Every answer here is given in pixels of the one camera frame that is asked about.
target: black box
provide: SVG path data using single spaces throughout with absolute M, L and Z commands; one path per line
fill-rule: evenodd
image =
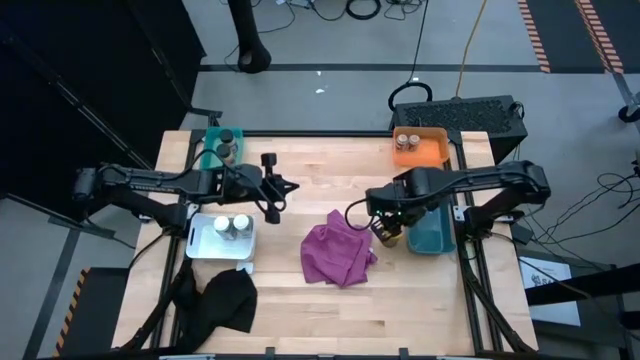
M 514 103 L 513 97 L 505 95 L 397 104 L 389 129 L 441 127 L 457 144 L 461 143 L 460 131 L 486 131 L 493 159 L 499 164 L 528 135 L 521 117 L 524 109 L 520 112 Z

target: teal bin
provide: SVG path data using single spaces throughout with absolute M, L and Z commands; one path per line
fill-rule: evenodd
M 447 254 L 456 249 L 452 241 L 449 201 L 442 201 L 436 210 L 427 212 L 408 229 L 407 247 L 419 255 Z
M 218 145 L 222 144 L 222 141 L 218 138 L 218 135 L 222 130 L 229 129 L 233 133 L 233 137 L 236 138 L 236 144 L 238 144 L 238 151 L 235 155 L 235 164 L 242 164 L 242 155 L 244 153 L 244 135 L 241 128 L 234 127 L 210 127 L 207 129 L 207 134 L 204 139 L 204 148 L 214 150 L 218 147 Z M 215 168 L 218 166 L 222 166 L 222 163 L 218 159 L 217 156 L 211 153 L 205 153 L 202 155 L 202 159 L 200 161 L 200 169 L 207 170 L 211 168 Z

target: white paper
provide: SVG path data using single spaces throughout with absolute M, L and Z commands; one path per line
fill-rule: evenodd
M 571 279 L 571 269 L 567 264 L 532 259 L 524 256 L 520 258 L 558 280 Z M 522 282 L 524 283 L 525 289 L 554 282 L 548 276 L 543 275 L 523 262 L 520 263 L 520 270 L 522 272 Z M 530 306 L 529 312 L 531 313 L 531 318 L 534 320 L 580 326 L 580 314 L 578 313 L 578 304 L 576 304 L 575 301 L 561 304 Z

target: wooden table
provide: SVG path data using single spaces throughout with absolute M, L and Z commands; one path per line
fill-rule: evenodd
M 181 171 L 189 137 L 189 132 L 166 132 L 156 168 Z M 468 167 L 493 164 L 486 133 L 463 133 L 463 140 Z M 245 141 L 245 162 L 259 165 L 260 154 L 275 152 L 278 164 L 274 171 L 301 187 L 288 196 L 279 225 L 265 224 L 254 204 L 210 205 L 202 210 L 251 213 L 260 219 L 252 275 L 259 295 L 250 334 L 217 328 L 199 352 L 264 353 L 273 346 L 279 354 L 393 355 L 401 347 L 409 348 L 412 355 L 474 353 L 455 253 L 417 256 L 405 244 L 387 249 L 374 239 L 379 261 L 369 268 L 369 282 L 338 289 L 304 281 L 300 242 L 309 230 L 324 224 L 333 209 L 344 212 L 349 203 L 364 197 L 365 189 L 382 186 L 404 170 L 392 164 L 391 138 L 252 137 Z M 455 149 L 451 151 L 455 169 Z M 476 204 L 496 191 L 475 193 Z M 150 197 L 165 203 L 177 199 L 167 194 Z M 354 222 L 368 219 L 364 206 L 356 206 L 352 213 Z M 494 232 L 510 235 L 508 226 L 501 224 L 496 224 Z M 143 225 L 137 249 L 159 233 L 157 225 Z M 113 346 L 126 342 L 155 306 L 168 248 L 167 238 L 131 271 Z M 484 240 L 484 249 L 495 304 L 523 340 L 537 348 L 513 244 L 494 237 Z M 181 249 L 176 271 L 183 253 Z M 199 289 L 218 272 L 234 267 L 234 263 L 195 260 Z M 479 302 L 477 305 L 484 348 L 491 349 L 486 314 Z M 162 346 L 169 345 L 173 312 L 172 305 L 164 322 Z

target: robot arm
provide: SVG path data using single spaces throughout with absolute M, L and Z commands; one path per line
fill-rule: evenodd
M 73 197 L 76 201 L 104 201 L 135 214 L 155 219 L 162 228 L 181 235 L 195 212 L 187 204 L 162 204 L 136 191 L 163 192 L 184 195 L 196 208 L 201 204 L 218 205 L 255 202 L 265 214 L 266 222 L 280 223 L 285 196 L 299 185 L 288 182 L 273 173 L 275 154 L 263 154 L 262 170 L 254 165 L 221 166 L 208 170 L 187 169 L 181 173 L 125 168 L 107 164 L 100 169 L 81 169 L 76 180 Z M 259 203 L 267 203 L 265 209 Z M 278 208 L 275 203 L 282 202 Z
M 384 187 L 366 191 L 367 212 L 378 217 L 371 229 L 384 242 L 399 235 L 402 226 L 412 226 L 435 210 L 447 196 L 496 188 L 503 190 L 486 204 L 464 211 L 468 236 L 487 237 L 497 218 L 511 214 L 517 220 L 523 215 L 514 211 L 518 205 L 542 205 L 551 195 L 544 171 L 529 161 L 461 171 L 413 168 Z

